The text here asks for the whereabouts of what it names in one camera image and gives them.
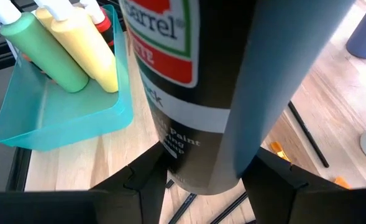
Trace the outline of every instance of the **red paint bottle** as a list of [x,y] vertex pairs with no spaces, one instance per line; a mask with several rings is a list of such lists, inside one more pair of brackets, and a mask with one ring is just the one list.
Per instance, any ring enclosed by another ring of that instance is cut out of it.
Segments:
[[114,30],[105,10],[98,5],[96,0],[81,0],[80,3],[85,7],[97,30],[114,52]]

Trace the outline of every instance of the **squeeze bottle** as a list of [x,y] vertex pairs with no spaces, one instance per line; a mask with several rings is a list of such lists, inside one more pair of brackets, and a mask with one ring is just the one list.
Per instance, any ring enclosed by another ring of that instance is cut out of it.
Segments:
[[64,90],[74,93],[86,86],[88,76],[32,13],[0,0],[0,23],[0,34]]
[[36,17],[46,27],[46,29],[50,30],[50,26],[52,25],[53,21],[53,16],[45,8],[45,6],[43,6],[45,0],[34,0],[34,2],[38,5],[38,8],[35,11]]
[[118,90],[115,56],[86,11],[67,0],[46,1],[54,20],[52,34],[86,73],[109,93]]
[[89,14],[109,48],[114,51],[114,30],[105,10],[98,5],[96,0],[81,0],[80,3]]

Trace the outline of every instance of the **green paint bottle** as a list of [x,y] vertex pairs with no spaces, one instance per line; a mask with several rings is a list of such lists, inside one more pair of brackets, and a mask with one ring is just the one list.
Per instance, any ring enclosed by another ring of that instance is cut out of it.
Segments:
[[9,0],[0,0],[0,23],[0,34],[65,91],[80,91],[89,82],[82,68],[30,12],[20,12]]

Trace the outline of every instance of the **yellow paint bottle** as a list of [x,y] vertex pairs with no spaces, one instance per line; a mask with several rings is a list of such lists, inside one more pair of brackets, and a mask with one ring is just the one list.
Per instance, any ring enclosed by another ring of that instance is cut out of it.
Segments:
[[86,11],[68,0],[44,2],[53,16],[52,34],[81,68],[109,93],[118,90],[115,56]]
[[51,13],[45,8],[43,0],[34,0],[38,5],[38,8],[35,10],[36,18],[46,27],[47,30],[50,30],[50,26],[52,25],[53,16]]

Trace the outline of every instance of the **black metal frame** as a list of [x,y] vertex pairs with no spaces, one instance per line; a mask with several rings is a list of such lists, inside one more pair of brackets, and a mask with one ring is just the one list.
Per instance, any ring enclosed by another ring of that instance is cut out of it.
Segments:
[[28,176],[31,150],[17,147],[14,153],[6,190],[23,192]]
[[[166,153],[158,142],[89,191],[0,193],[0,223],[158,223]],[[343,189],[265,149],[242,181],[259,223],[366,223],[366,189]]]

